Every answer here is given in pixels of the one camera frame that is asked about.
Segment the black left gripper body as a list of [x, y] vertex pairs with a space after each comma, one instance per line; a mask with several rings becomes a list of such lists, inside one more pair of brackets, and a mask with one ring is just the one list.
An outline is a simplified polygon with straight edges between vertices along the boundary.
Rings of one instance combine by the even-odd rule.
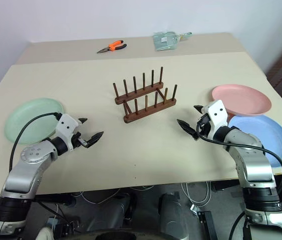
[[78, 148], [80, 146], [87, 147], [87, 142], [81, 138], [81, 133], [77, 132], [71, 137], [71, 143], [73, 148]]

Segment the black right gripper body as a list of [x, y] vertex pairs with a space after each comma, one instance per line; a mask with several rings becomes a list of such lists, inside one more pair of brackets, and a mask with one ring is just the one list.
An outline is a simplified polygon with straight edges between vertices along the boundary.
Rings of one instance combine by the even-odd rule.
[[213, 137], [211, 118], [208, 113], [204, 114], [197, 122], [196, 132], [199, 137]]

